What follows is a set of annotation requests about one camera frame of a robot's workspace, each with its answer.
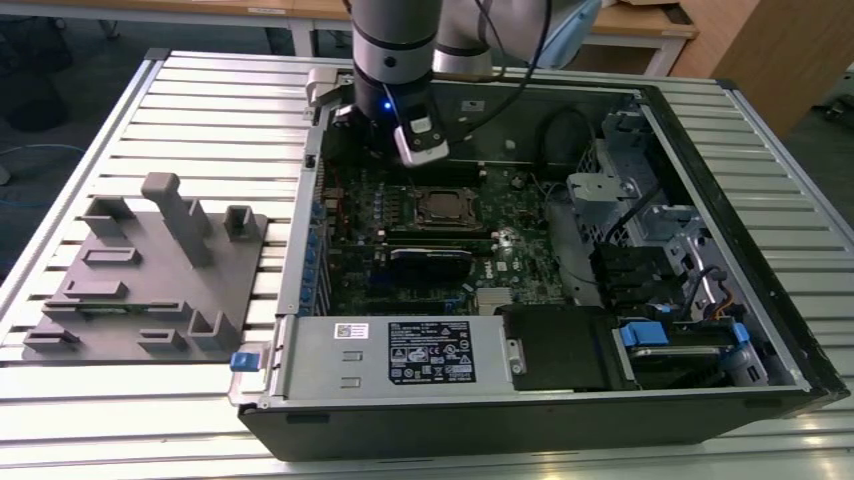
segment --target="capacitor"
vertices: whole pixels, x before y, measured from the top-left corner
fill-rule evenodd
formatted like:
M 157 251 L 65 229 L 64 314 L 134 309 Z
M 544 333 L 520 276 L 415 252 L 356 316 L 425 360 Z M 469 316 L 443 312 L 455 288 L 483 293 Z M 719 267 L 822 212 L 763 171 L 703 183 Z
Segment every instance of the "capacitor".
M 521 178 L 519 175 L 515 175 L 509 180 L 509 186 L 516 190 L 521 190 L 524 188 L 524 178 Z

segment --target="motherboard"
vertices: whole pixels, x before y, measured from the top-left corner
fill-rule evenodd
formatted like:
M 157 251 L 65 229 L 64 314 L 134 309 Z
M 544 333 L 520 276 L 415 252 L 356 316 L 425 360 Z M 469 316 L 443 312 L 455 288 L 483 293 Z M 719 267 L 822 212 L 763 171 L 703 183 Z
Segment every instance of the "motherboard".
M 565 303 L 551 192 L 527 170 L 483 162 L 417 177 L 328 170 L 329 314 L 491 315 L 508 303 Z

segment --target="black cable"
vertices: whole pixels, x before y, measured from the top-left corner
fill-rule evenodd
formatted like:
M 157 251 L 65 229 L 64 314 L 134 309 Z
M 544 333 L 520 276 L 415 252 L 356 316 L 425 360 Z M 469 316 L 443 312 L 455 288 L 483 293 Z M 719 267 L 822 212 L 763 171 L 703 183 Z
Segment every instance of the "black cable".
M 545 0 L 545 11 L 543 15 L 543 29 L 539 34 L 536 49 L 533 50 L 533 58 L 531 59 L 531 63 L 528 64 L 528 69 L 524 72 L 524 77 L 519 82 L 519 86 L 516 87 L 513 92 L 509 94 L 509 96 L 504 99 L 504 101 L 497 105 L 497 107 L 495 107 L 492 111 L 487 113 L 484 116 L 481 116 L 476 122 L 468 125 L 463 138 L 457 139 L 456 142 L 451 142 L 451 143 L 457 143 L 465 140 L 465 137 L 468 137 L 468 135 L 471 135 L 475 132 L 475 130 L 483 127 L 483 125 L 489 123 L 492 119 L 497 117 L 497 115 L 507 109 L 507 107 L 519 99 L 521 92 L 524 92 L 524 89 L 527 88 L 528 83 L 531 81 L 531 77 L 533 76 L 533 70 L 536 70 L 539 57 L 543 55 L 543 49 L 545 48 L 545 39 L 548 38 L 548 27 L 551 23 L 551 9 L 552 9 L 552 0 Z
M 533 151 L 533 163 L 539 167 L 545 167 L 545 165 L 548 164 L 548 159 L 545 158 L 545 140 L 548 139 L 548 132 L 551 131 L 551 127 L 555 121 L 564 114 L 569 114 L 584 122 L 587 133 L 589 134 L 589 143 L 595 145 L 596 129 L 592 126 L 589 118 L 587 117 L 587 115 L 584 115 L 584 112 L 575 108 L 573 105 L 564 105 L 559 107 L 545 114 L 543 119 L 536 124 L 536 129 L 533 130 L 533 145 L 536 148 L 536 150 Z
M 693 302 L 693 297 L 696 297 L 696 292 L 699 291 L 699 285 L 703 283 L 703 278 L 715 270 L 720 270 L 716 265 L 708 265 L 699 271 L 696 278 L 693 278 L 693 283 L 691 284 L 691 288 L 688 289 L 688 294 L 684 296 L 684 304 L 681 305 L 681 309 L 679 310 L 679 322 L 685 322 L 688 317 L 691 316 L 691 303 Z
M 497 73 L 497 75 L 484 78 L 483 80 L 477 80 L 473 83 L 491 83 L 491 82 L 500 81 L 504 78 L 504 75 L 507 74 L 507 50 L 504 50 L 504 42 L 501 42 L 501 37 L 497 35 L 497 28 L 495 28 L 495 23 L 492 23 L 492 17 L 489 16 L 489 11 L 483 6 L 481 0 L 475 0 L 475 4 L 480 9 L 480 15 L 483 15 L 483 18 L 485 19 L 485 23 L 489 26 L 489 30 L 492 31 L 492 36 L 495 37 L 495 42 L 497 43 L 497 49 L 501 54 L 501 71 Z
M 635 202 L 633 206 L 628 209 L 625 214 L 621 217 L 619 217 L 619 220 L 608 230 L 608 233 L 605 233 L 604 240 L 601 241 L 603 243 L 611 243 L 611 237 L 613 237 L 613 234 L 616 233 L 616 231 L 623 227 L 623 225 L 628 223 L 628 220 L 631 220 L 631 218 L 637 214 L 637 212 L 643 210 L 643 207 L 647 206 L 647 204 L 652 201 L 652 198 L 655 197 L 655 195 L 657 195 L 660 191 L 661 191 L 661 186 L 656 185 L 653 189 L 651 189 L 648 192 L 643 194 L 643 196 Z
M 577 274 L 572 272 L 572 270 L 569 270 L 569 268 L 563 264 L 563 259 L 557 255 L 553 256 L 553 259 L 557 261 L 557 265 L 560 266 L 563 271 L 567 273 L 567 275 L 569 275 L 569 277 L 572 277 L 579 282 L 587 283 L 595 287 L 599 286 L 595 280 L 587 280 L 585 278 L 579 277 Z

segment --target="power supply label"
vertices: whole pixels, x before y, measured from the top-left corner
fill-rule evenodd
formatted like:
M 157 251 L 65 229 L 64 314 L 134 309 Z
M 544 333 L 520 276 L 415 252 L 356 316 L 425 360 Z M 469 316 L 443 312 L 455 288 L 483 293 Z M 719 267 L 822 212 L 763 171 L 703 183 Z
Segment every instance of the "power supply label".
M 388 380 L 395 385 L 473 382 L 468 322 L 389 323 Z

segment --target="wire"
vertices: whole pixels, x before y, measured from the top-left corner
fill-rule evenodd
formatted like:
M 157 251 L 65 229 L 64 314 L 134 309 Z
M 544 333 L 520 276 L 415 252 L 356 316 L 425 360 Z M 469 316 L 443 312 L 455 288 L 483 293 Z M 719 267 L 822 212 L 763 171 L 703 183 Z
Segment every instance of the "wire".
M 347 43 L 348 36 L 347 36 L 347 34 L 344 32 L 336 32 L 333 30 L 324 30 L 324 32 L 335 40 L 335 48 L 345 48 L 345 47 L 351 47 L 352 46 L 352 45 L 349 45 Z
M 504 49 L 504 42 L 501 42 L 501 37 L 497 35 L 497 28 L 495 28 L 495 23 L 492 23 L 489 11 L 483 6 L 483 2 L 480 0 L 475 0 L 475 4 L 480 9 L 480 15 L 483 15 L 483 18 L 485 19 L 485 23 L 489 26 L 489 30 L 492 31 L 492 36 L 495 37 L 495 42 L 497 43 L 497 50 L 501 54 L 501 71 L 497 72 L 497 75 L 475 80 L 472 83 L 492 83 L 503 80 L 504 75 L 507 74 L 507 50 Z
M 531 180 L 533 181 L 533 185 L 536 185 L 536 189 L 539 190 L 539 192 L 548 196 L 548 194 L 545 193 L 545 190 L 543 190 L 541 185 L 539 184 L 539 181 L 536 180 L 536 175 L 533 173 L 531 173 Z
M 688 289 L 688 294 L 684 296 L 684 304 L 681 305 L 681 309 L 679 310 L 679 322 L 685 322 L 688 317 L 691 316 L 691 302 L 693 302 L 693 297 L 696 297 L 696 291 L 699 290 L 699 285 L 703 283 L 703 278 L 715 270 L 720 270 L 716 265 L 708 265 L 699 271 L 696 278 L 693 278 L 693 282 L 691 283 L 691 288 Z
M 720 300 L 720 304 L 715 307 L 715 310 L 711 312 L 711 318 L 715 320 L 720 320 L 720 315 L 723 311 L 735 303 L 735 295 L 732 295 L 732 290 L 727 288 L 723 284 L 723 281 L 718 282 L 718 288 L 726 292 L 726 297 Z
M 604 234 L 603 243 L 611 243 L 611 237 L 613 237 L 613 234 L 623 227 L 623 225 L 628 223 L 628 220 L 631 220 L 631 218 L 637 214 L 637 212 L 643 210 L 643 207 L 647 206 L 647 204 L 652 201 L 652 198 L 655 197 L 655 195 L 657 195 L 657 192 L 660 191 L 661 191 L 661 186 L 655 185 L 655 188 L 643 194 L 640 199 L 635 202 L 633 206 L 628 209 L 628 211 L 623 214 L 623 216 L 619 217 L 619 220 L 608 230 L 608 233 Z
M 540 167 L 545 167 L 548 164 L 548 160 L 545 158 L 545 140 L 548 138 L 548 132 L 551 131 L 555 120 L 557 120 L 557 118 L 564 114 L 569 114 L 584 122 L 587 133 L 589 135 L 589 144 L 593 149 L 596 148 L 596 129 L 592 126 L 589 118 L 584 112 L 575 108 L 573 105 L 564 105 L 545 114 L 536 124 L 536 129 L 533 131 L 533 145 L 536 146 L 536 150 L 533 151 L 533 162 L 537 163 Z
M 552 0 L 545 0 L 545 9 L 544 9 L 544 15 L 543 15 L 543 28 L 539 34 L 539 40 L 536 41 L 536 49 L 533 50 L 533 58 L 531 59 L 531 63 L 528 64 L 528 69 L 524 72 L 524 77 L 521 78 L 521 81 L 519 82 L 519 86 L 516 87 L 516 89 L 513 90 L 513 92 L 509 94 L 509 96 L 504 99 L 504 101 L 492 109 L 492 111 L 489 113 L 487 113 L 484 116 L 481 116 L 472 124 L 468 125 L 468 128 L 465 129 L 465 134 L 463 135 L 463 138 L 460 138 L 459 140 L 456 140 L 456 142 L 452 143 L 457 143 L 465 140 L 465 138 L 468 137 L 468 135 L 471 135 L 475 130 L 477 130 L 480 127 L 483 127 L 483 125 L 485 125 L 487 123 L 489 123 L 492 121 L 492 119 L 495 119 L 495 117 L 497 117 L 497 115 L 507 109 L 507 107 L 519 99 L 519 97 L 521 96 L 521 92 L 524 92 L 524 89 L 528 86 L 528 83 L 531 81 L 531 77 L 533 76 L 533 70 L 536 70 L 536 64 L 539 63 L 539 57 L 543 55 L 543 49 L 545 48 L 545 39 L 548 38 L 548 27 L 549 27 L 549 23 L 551 23 L 551 10 L 552 10 Z
M 579 277 L 577 274 L 575 272 L 572 272 L 572 270 L 569 270 L 569 268 L 563 264 L 563 259 L 557 255 L 553 256 L 553 259 L 557 260 L 557 265 L 560 265 L 560 268 L 569 275 L 569 277 L 572 277 L 579 282 L 587 283 L 587 284 L 593 285 L 596 287 L 599 286 L 599 284 L 595 282 L 595 280 L 587 280 L 585 278 Z
M 5 155 L 8 153 L 12 152 L 17 152 L 20 150 L 28 149 L 28 148 L 62 148 L 65 150 L 73 150 L 76 152 L 84 153 L 85 154 L 85 150 L 81 149 L 80 147 L 74 147 L 73 145 L 61 145 L 61 144 L 48 144 L 48 143 L 41 143 L 41 144 L 33 144 L 33 145 L 20 145 L 17 147 L 12 147 L 8 150 L 4 150 L 0 152 L 0 155 Z
M 553 192 L 555 188 L 557 188 L 559 186 L 559 183 L 553 183 L 551 187 L 548 187 L 548 192 L 545 192 L 545 200 L 543 200 L 544 202 L 548 202 L 548 199 L 551 198 L 551 192 Z

